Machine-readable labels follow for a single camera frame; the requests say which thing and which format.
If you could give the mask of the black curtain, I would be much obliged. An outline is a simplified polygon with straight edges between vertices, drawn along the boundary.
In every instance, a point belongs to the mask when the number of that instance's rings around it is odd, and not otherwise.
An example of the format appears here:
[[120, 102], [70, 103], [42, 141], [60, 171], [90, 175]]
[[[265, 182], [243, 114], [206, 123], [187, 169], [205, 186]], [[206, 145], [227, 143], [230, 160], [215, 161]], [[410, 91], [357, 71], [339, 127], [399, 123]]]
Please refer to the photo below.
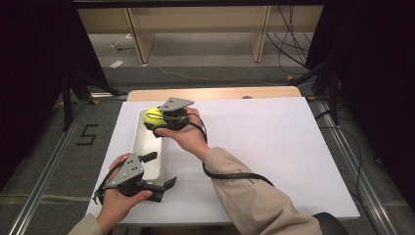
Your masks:
[[0, 0], [0, 191], [80, 73], [107, 82], [73, 0]]
[[306, 67], [340, 39], [337, 69], [349, 107], [415, 212], [415, 0], [324, 0]]

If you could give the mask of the black chair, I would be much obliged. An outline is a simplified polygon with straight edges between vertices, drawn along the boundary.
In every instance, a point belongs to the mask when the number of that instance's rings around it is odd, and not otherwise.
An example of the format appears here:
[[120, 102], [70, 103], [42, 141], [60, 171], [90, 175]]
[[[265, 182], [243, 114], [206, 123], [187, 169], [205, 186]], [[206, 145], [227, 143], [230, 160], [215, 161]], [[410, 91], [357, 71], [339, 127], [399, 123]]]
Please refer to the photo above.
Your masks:
[[330, 213], [320, 212], [314, 214], [320, 225], [323, 235], [349, 235], [342, 224]]

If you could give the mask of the white plastic container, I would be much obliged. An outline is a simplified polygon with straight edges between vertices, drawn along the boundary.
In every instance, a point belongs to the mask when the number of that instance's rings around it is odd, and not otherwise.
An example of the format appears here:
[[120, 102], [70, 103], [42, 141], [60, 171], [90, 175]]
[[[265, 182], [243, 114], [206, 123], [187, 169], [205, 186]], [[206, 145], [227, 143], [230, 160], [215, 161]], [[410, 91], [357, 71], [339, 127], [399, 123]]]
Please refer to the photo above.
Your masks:
[[154, 184], [163, 185], [166, 181], [166, 146], [167, 142], [161, 137], [157, 138], [151, 130], [148, 130], [144, 124], [146, 110], [138, 113], [137, 125], [132, 143], [131, 152], [137, 156], [145, 156], [149, 153], [156, 152], [158, 155], [154, 160], [142, 163], [144, 168], [143, 179]]

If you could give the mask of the yellow tennis ball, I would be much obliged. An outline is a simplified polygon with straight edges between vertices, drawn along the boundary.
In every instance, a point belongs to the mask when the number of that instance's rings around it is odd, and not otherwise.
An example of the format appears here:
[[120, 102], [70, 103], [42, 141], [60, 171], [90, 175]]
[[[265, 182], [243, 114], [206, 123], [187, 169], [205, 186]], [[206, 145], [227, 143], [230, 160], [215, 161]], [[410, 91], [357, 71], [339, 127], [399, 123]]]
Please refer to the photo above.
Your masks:
[[147, 110], [143, 117], [143, 122], [149, 122], [152, 124], [165, 124], [163, 114], [158, 108], [151, 108]]

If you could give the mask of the person's right hand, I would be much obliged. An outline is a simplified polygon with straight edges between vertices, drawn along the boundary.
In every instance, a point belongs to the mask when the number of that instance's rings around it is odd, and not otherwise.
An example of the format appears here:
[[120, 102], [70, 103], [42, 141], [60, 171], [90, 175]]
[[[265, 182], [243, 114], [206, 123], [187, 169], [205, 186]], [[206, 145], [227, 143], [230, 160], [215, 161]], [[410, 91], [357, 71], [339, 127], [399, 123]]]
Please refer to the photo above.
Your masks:
[[178, 131], [158, 128], [156, 133], [162, 137], [172, 138], [183, 150], [191, 153], [203, 162], [209, 150], [208, 143], [203, 134], [203, 122], [197, 109], [185, 108], [185, 111], [189, 116], [190, 124]]

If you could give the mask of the person's left hand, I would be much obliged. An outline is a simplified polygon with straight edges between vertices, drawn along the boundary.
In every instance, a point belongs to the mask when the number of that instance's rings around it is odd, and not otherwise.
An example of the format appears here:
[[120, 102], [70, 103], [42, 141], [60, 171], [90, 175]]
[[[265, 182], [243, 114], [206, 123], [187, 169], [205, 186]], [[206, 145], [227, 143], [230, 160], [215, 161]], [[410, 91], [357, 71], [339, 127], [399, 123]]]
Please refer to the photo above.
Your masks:
[[116, 188], [108, 189], [104, 193], [104, 203], [97, 216], [97, 222], [103, 233], [109, 232], [126, 218], [130, 210], [153, 195], [151, 191], [141, 191], [135, 196], [123, 196]]

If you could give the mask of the white foam board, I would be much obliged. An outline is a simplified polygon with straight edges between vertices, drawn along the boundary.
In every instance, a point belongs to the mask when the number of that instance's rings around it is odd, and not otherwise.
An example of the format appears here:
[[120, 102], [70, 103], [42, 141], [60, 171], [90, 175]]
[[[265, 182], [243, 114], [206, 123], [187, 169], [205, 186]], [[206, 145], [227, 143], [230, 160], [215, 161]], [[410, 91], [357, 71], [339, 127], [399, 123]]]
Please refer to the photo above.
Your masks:
[[[314, 116], [302, 97], [198, 100], [207, 140], [265, 176], [289, 195], [303, 214], [328, 212], [357, 218], [359, 212]], [[142, 226], [227, 224], [201, 162], [174, 141], [166, 147], [168, 178], [176, 184], [161, 202], [134, 207], [125, 223]]]

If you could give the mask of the aluminium floor rail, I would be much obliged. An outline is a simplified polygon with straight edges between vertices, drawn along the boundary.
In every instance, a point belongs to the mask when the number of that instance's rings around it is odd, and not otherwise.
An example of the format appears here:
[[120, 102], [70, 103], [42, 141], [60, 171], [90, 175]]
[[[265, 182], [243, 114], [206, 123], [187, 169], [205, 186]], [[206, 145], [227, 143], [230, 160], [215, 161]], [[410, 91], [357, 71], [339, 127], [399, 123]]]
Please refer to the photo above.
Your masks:
[[334, 141], [353, 178], [349, 193], [363, 209], [377, 235], [397, 235], [397, 229], [381, 199], [371, 185], [363, 168], [363, 152], [358, 138], [352, 132], [335, 125], [327, 114], [327, 101], [316, 100], [309, 103], [317, 125], [326, 139]]
[[123, 100], [56, 105], [34, 147], [0, 191], [0, 235], [67, 235], [85, 215]]

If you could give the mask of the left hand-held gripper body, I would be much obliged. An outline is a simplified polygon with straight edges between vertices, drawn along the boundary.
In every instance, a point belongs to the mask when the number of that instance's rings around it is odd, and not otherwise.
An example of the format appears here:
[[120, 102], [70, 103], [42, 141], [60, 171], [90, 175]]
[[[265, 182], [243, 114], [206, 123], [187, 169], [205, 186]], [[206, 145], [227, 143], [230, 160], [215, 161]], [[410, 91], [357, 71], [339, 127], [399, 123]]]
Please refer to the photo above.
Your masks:
[[121, 162], [115, 178], [107, 182], [105, 188], [116, 188], [126, 197], [135, 196], [141, 191], [151, 191], [153, 195], [148, 198], [148, 201], [160, 203], [164, 193], [163, 186], [154, 185], [143, 179], [144, 168], [138, 157], [131, 154]]

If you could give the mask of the black tripod stand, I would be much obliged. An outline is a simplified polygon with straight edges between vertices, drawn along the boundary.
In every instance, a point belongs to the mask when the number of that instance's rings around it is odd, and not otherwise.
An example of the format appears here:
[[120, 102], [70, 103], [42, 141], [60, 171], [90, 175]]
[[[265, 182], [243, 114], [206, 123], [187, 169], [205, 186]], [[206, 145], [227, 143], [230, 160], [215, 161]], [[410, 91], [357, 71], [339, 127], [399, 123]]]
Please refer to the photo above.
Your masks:
[[327, 114], [330, 115], [330, 118], [335, 125], [339, 124], [338, 114], [337, 114], [337, 94], [339, 91], [339, 79], [337, 71], [333, 66], [328, 65], [327, 63], [322, 63], [316, 66], [314, 69], [310, 70], [306, 74], [300, 76], [299, 78], [292, 79], [289, 82], [290, 86], [299, 86], [304, 82], [308, 81], [315, 76], [314, 84], [312, 85], [311, 91], [314, 95], [323, 95], [326, 90], [329, 90], [329, 101], [330, 106]]
[[70, 94], [73, 93], [80, 101], [87, 101], [92, 97], [91, 92], [87, 89], [88, 85], [96, 86], [116, 97], [126, 95], [126, 92], [112, 88], [107, 82], [99, 80], [84, 71], [67, 70], [61, 78], [62, 97], [65, 112], [64, 131], [67, 131], [73, 122], [72, 101]]

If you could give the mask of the light wooden desk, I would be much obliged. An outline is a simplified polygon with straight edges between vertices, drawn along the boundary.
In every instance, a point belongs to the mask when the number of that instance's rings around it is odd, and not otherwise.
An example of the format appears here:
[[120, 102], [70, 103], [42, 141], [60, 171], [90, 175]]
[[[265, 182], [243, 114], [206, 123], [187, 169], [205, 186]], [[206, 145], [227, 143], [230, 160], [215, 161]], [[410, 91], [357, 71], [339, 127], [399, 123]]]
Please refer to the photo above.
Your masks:
[[89, 34], [132, 36], [139, 62], [148, 62], [158, 33], [247, 32], [254, 61], [261, 61], [265, 34], [282, 31], [313, 32], [321, 6], [161, 7], [80, 9]]

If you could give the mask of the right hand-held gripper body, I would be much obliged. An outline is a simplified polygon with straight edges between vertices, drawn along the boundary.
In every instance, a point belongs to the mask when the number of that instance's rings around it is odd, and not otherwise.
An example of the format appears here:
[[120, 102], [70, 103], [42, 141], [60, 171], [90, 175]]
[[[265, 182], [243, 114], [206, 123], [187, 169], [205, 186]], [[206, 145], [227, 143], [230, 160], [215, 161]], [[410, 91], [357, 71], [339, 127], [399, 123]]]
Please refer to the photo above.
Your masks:
[[189, 120], [185, 108], [193, 105], [191, 100], [181, 98], [168, 98], [162, 105], [162, 114], [165, 121], [165, 128], [180, 130], [186, 126]]

